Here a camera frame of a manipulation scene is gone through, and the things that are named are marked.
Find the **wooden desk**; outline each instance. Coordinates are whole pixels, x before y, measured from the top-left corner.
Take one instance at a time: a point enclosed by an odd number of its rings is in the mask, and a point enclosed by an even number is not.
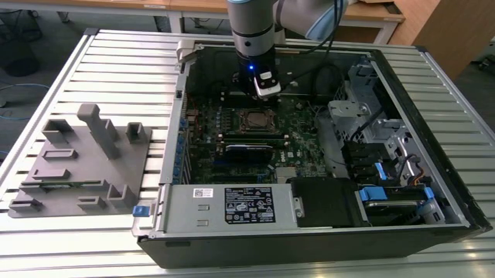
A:
[[[0,8],[168,16],[173,33],[183,33],[184,17],[228,18],[225,0],[5,0],[0,2]],[[382,4],[359,2],[347,8],[340,25],[379,30],[372,34],[371,42],[387,44],[398,23],[403,21],[404,16],[391,14]],[[346,37],[362,36],[359,32],[344,30],[340,33],[346,33]]]

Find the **floor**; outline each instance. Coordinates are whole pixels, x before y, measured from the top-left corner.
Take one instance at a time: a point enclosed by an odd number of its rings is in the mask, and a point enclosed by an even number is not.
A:
[[[41,69],[24,78],[9,77],[0,69],[0,83],[40,83],[51,85],[65,60],[80,40],[84,29],[97,27],[112,30],[157,31],[153,17],[147,16],[119,16],[85,13],[71,13],[71,22],[60,23],[55,12],[39,12],[37,23],[44,37],[32,42],[31,47],[41,62]],[[209,20],[201,23],[205,28],[195,28],[192,20],[185,20],[185,30],[200,34],[229,35],[228,21]],[[495,99],[495,75],[482,72],[475,65],[467,66],[455,84],[472,103],[479,114],[495,129],[495,109],[490,99]],[[45,90],[40,87],[13,87],[0,91],[0,97],[8,101],[4,108],[0,108],[0,116],[11,118],[29,117],[44,97]],[[0,152],[8,152],[27,124],[27,120],[0,119]]]

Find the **aluminum extrusion table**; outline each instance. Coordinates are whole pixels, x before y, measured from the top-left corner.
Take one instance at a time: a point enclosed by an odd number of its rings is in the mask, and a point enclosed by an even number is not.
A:
[[[43,124],[47,119],[64,118],[72,125],[83,125],[75,115],[80,103],[97,103],[101,118],[112,119],[115,125],[141,122],[153,128],[140,199],[156,198],[179,73],[176,47],[184,38],[231,41],[229,36],[109,30],[84,35],[0,167],[0,277],[491,277],[495,231],[460,243],[435,246],[407,258],[165,270],[136,244],[132,215],[8,217],[8,204],[43,146]],[[313,45],[288,40],[288,44],[293,43]],[[430,54],[410,46],[336,46],[383,51],[495,225],[495,136]]]

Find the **circuit board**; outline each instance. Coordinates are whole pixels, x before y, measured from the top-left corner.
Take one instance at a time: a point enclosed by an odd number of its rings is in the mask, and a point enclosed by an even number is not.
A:
[[[288,169],[297,177],[327,176],[313,127],[316,109],[287,96],[269,105],[191,99],[191,183],[285,183],[277,169]],[[241,152],[239,161],[227,162],[221,157],[232,148],[249,148],[253,155]]]

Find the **warning symbol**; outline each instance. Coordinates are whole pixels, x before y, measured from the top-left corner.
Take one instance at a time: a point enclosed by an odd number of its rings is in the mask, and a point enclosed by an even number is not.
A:
[[[235,211],[235,204],[227,203],[227,211]]]

